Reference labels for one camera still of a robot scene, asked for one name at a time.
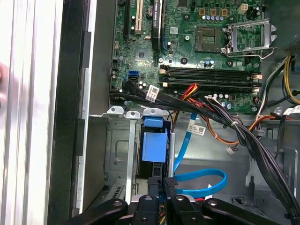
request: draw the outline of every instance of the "green circuit board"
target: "green circuit board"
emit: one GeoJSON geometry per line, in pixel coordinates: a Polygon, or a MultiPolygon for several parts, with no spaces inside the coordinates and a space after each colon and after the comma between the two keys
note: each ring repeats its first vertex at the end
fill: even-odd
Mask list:
{"type": "MultiPolygon", "coordinates": [[[[122,82],[127,79],[128,71],[139,71],[137,85],[142,81],[146,86],[143,90],[147,91],[150,84],[159,87],[160,91],[178,97],[179,91],[169,90],[162,87],[159,82],[159,65],[165,64],[171,67],[185,67],[185,68],[206,68],[206,69],[223,69],[223,70],[238,70],[238,71],[260,71],[260,59],[258,57],[249,58],[230,58],[233,62],[231,67],[226,64],[228,57],[219,52],[199,52],[195,50],[197,41],[197,29],[199,27],[216,28],[220,30],[221,46],[225,45],[224,34],[222,28],[229,23],[242,23],[248,21],[246,15],[238,14],[238,9],[241,3],[247,3],[249,7],[261,4],[261,0],[196,0],[196,8],[191,11],[190,2],[187,0],[187,6],[178,6],[178,0],[165,0],[165,16],[164,16],[164,37],[163,46],[160,52],[152,50],[152,44],[149,37],[151,37],[152,19],[147,16],[149,7],[151,7],[150,0],[143,1],[143,16],[142,16],[142,32],[141,34],[130,33],[128,41],[123,38],[124,29],[124,7],[117,7],[116,26],[114,37],[113,60],[118,62],[117,75],[111,81],[111,88],[121,89],[122,82]],[[167,42],[171,42],[170,48],[167,48],[167,42]],[[182,65],[180,61],[182,58],[188,60],[187,64],[182,65]],[[206,61],[214,61],[213,65],[205,67],[206,61]]],[[[131,16],[136,16],[137,0],[131,1],[131,16]]],[[[260,46],[261,30],[260,26],[250,27],[247,29],[240,29],[238,34],[238,47],[254,47],[260,46]]],[[[207,36],[205,41],[209,43],[210,36],[207,36]]],[[[224,105],[230,105],[230,112],[238,113],[254,113],[256,110],[253,99],[254,95],[251,93],[205,93],[205,94],[221,94],[232,95],[234,98],[217,98],[219,102],[224,105]]],[[[126,105],[133,106],[134,103],[126,102],[126,105]]]]}

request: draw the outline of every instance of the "blue sata port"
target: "blue sata port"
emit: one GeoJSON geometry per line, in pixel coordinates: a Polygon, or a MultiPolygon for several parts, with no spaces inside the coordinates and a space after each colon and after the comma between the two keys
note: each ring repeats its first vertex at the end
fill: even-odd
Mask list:
{"type": "Polygon", "coordinates": [[[140,72],[139,71],[128,71],[127,75],[128,75],[129,80],[136,82],[136,81],[138,81],[140,72]]]}

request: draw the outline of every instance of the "barcode label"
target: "barcode label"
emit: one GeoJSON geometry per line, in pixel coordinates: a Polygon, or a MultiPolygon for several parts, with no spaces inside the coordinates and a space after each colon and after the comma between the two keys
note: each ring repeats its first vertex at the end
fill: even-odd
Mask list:
{"type": "Polygon", "coordinates": [[[199,125],[195,125],[194,123],[191,123],[191,122],[189,123],[187,131],[191,132],[193,134],[196,134],[196,135],[204,136],[206,128],[201,127],[199,125]]]}
{"type": "Polygon", "coordinates": [[[147,95],[146,95],[146,100],[155,102],[155,100],[158,96],[158,93],[159,93],[159,88],[157,88],[153,85],[150,85],[147,95]]]}
{"type": "Polygon", "coordinates": [[[171,27],[170,34],[178,34],[178,27],[171,27]]]}
{"type": "Polygon", "coordinates": [[[206,196],[206,197],[205,197],[205,200],[206,200],[206,199],[209,199],[209,198],[213,198],[213,195],[208,195],[208,196],[206,196]]]}

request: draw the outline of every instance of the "pci slot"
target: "pci slot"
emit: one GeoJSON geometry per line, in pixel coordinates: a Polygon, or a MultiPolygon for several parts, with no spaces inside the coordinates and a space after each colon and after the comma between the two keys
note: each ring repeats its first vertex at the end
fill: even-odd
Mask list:
{"type": "Polygon", "coordinates": [[[124,13],[124,28],[123,28],[123,38],[126,42],[128,41],[129,38],[130,14],[131,14],[131,0],[126,0],[125,13],[124,13]]]}
{"type": "Polygon", "coordinates": [[[135,33],[136,34],[142,34],[143,5],[144,5],[144,0],[137,0],[137,2],[136,2],[136,22],[135,22],[135,33]]]}
{"type": "Polygon", "coordinates": [[[170,89],[186,90],[189,85],[196,83],[203,91],[251,93],[261,86],[259,79],[254,79],[257,75],[248,71],[177,67],[166,67],[165,69],[166,74],[161,75],[159,80],[167,83],[167,87],[170,89]]]}

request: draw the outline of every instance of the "yellow wire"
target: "yellow wire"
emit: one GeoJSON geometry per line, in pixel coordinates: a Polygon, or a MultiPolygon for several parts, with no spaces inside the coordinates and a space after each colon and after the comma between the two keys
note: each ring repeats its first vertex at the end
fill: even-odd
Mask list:
{"type": "Polygon", "coordinates": [[[165,216],[160,220],[160,224],[163,224],[165,221],[165,216]]]}
{"type": "Polygon", "coordinates": [[[296,102],[297,104],[300,104],[300,100],[298,100],[297,98],[295,98],[295,96],[292,94],[292,91],[291,91],[291,88],[290,88],[290,82],[289,82],[289,66],[290,66],[290,62],[291,62],[291,56],[285,62],[285,70],[284,70],[285,87],[286,87],[287,93],[290,96],[290,98],[294,102],[296,102]]]}

